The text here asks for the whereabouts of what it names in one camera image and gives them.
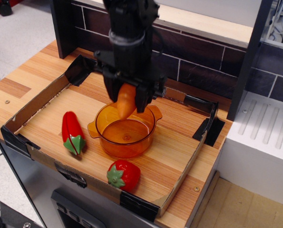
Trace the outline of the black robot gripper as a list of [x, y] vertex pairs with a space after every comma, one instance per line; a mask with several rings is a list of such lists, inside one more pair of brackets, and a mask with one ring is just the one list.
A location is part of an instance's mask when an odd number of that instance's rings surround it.
[[136, 86], [135, 104], [138, 113], [143, 113], [153, 97], [163, 97], [166, 92], [166, 76], [154, 65], [152, 36], [146, 35], [130, 42], [128, 39], [111, 40], [113, 50], [97, 50], [97, 69], [104, 76], [109, 98], [115, 103], [124, 83]]

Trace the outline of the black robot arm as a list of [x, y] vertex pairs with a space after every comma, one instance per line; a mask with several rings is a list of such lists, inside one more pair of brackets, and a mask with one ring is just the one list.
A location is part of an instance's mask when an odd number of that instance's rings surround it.
[[110, 16], [111, 51], [97, 50], [97, 70], [103, 74], [110, 99], [118, 100], [124, 83], [136, 89], [137, 112], [145, 111], [153, 99], [165, 94], [167, 77], [152, 62], [153, 22], [159, 17], [159, 5], [153, 0], [106, 0]]

